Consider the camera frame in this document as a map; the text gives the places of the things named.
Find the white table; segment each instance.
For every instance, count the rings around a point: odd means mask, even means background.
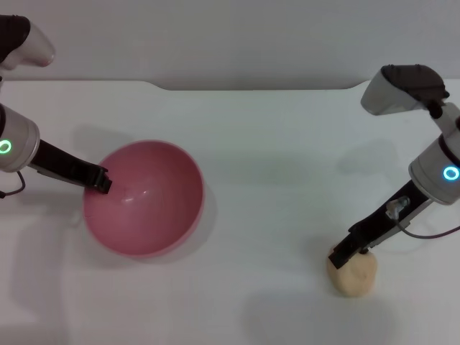
[[[428,113],[375,117],[342,91],[165,91],[143,82],[7,82],[0,101],[92,162],[138,139],[174,142],[207,182],[200,226],[161,258],[106,251],[82,189],[24,170],[0,201],[0,344],[458,344],[460,234],[374,249],[377,286],[337,296],[328,249],[409,180],[438,135]],[[460,104],[460,80],[448,80]],[[1,174],[0,187],[14,187]],[[431,206],[410,229],[460,223]]]

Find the green led ring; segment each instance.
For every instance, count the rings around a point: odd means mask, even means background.
[[[12,144],[9,140],[1,140],[0,141],[0,155],[4,155],[12,150]]]

